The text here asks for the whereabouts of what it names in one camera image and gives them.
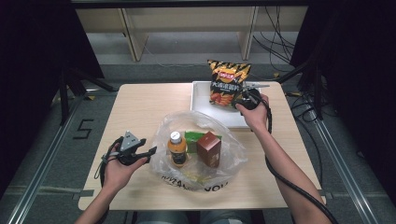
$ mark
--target bottle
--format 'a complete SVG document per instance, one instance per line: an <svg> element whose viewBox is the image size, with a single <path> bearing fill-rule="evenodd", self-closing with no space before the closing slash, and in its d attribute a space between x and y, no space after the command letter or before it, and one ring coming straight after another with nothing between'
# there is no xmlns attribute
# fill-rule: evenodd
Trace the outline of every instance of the bottle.
<svg viewBox="0 0 396 224"><path fill-rule="evenodd" d="M177 167L182 167L187 160L186 139L179 132L172 132L168 141L171 161Z"/></svg>

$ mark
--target wooden table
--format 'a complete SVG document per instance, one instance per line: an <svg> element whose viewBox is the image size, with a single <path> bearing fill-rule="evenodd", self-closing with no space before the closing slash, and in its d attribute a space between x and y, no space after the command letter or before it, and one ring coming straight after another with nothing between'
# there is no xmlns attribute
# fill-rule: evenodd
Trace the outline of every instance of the wooden table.
<svg viewBox="0 0 396 224"><path fill-rule="evenodd" d="M303 140L290 112L285 95L277 82L263 82L261 89L268 95L273 113L273 136L303 171L321 189ZM154 134L164 116L180 110L190 110L192 83L128 84L120 88L102 140L99 144L84 190L94 190L91 197L81 197L80 209L85 209L99 193L100 181L93 176L115 139L130 130L147 143L138 149L148 151ZM286 207L275 178L268 171L262 147L249 129L233 130L237 140L247 149L247 164L226 187L218 191L188 191L167 185L144 165L132 176L130 183L116 196L112 210L205 210L262 209Z"/></svg>

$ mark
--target chip bag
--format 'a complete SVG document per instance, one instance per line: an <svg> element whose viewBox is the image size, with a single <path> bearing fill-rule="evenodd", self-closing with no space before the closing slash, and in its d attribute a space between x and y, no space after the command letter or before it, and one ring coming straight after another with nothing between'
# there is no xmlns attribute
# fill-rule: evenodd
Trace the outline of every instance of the chip bag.
<svg viewBox="0 0 396 224"><path fill-rule="evenodd" d="M209 103L233 107L233 98L238 95L243 81L248 77L250 63L224 63L214 60L207 62L212 69Z"/></svg>

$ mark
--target hand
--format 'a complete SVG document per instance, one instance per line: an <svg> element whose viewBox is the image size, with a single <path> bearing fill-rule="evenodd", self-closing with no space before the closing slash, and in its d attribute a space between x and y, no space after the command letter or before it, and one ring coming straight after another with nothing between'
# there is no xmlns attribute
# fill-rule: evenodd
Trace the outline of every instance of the hand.
<svg viewBox="0 0 396 224"><path fill-rule="evenodd" d="M261 97L269 104L268 96L261 94ZM236 108L244 115L245 122L252 131L260 128L267 129L267 110L262 103L259 103L259 105L252 110L248 110L240 104L236 104Z"/></svg>
<svg viewBox="0 0 396 224"><path fill-rule="evenodd" d="M116 151L116 144L111 151ZM132 174L146 163L148 158L142 158L130 166L121 164L115 157L109 157L105 170L105 183L103 189L112 189L118 192L123 189L131 179Z"/></svg>

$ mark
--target clear plastic bag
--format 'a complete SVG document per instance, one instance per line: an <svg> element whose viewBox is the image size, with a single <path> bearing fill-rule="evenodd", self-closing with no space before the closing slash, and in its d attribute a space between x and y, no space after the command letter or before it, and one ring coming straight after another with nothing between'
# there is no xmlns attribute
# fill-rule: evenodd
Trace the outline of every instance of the clear plastic bag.
<svg viewBox="0 0 396 224"><path fill-rule="evenodd" d="M206 166L196 153L188 154L188 161L177 168L170 159L167 142L171 132L212 132L221 135L220 162L218 168ZM167 115L157 130L153 146L157 147L151 156L151 170L167 184L187 190L217 191L232 180L248 161L245 147L231 131L220 123L198 111L180 111Z"/></svg>

